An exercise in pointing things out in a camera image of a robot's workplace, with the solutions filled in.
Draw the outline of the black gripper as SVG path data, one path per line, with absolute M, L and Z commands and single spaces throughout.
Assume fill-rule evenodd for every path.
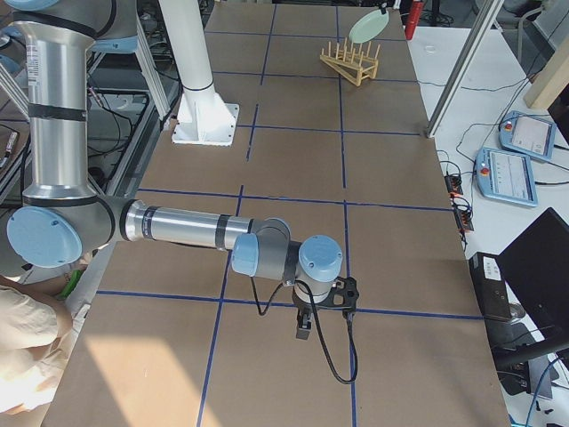
M 303 293 L 300 289 L 293 290 L 293 303 L 297 308 L 297 326 L 295 338 L 300 340 L 307 340 L 311 332 L 311 317 L 312 313 L 320 308 L 328 308 L 330 306 L 330 294 L 315 295 L 314 305 L 309 299 L 309 295 Z

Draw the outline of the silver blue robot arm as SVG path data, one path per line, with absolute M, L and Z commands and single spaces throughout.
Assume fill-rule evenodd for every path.
M 32 175 L 6 234 L 25 262 L 55 268 L 106 244 L 153 240 L 231 254 L 232 269 L 250 280 L 289 286 L 296 335 L 319 330 L 318 312 L 337 308 L 351 319 L 354 298 L 341 278 L 342 252 L 327 236 L 297 242 L 276 218 L 250 219 L 148 205 L 136 198 L 140 177 L 126 156 L 106 191 L 89 176 L 87 64 L 90 52 L 134 54 L 157 117 L 172 101 L 164 93 L 134 1 L 14 1 L 12 23 L 27 52 Z

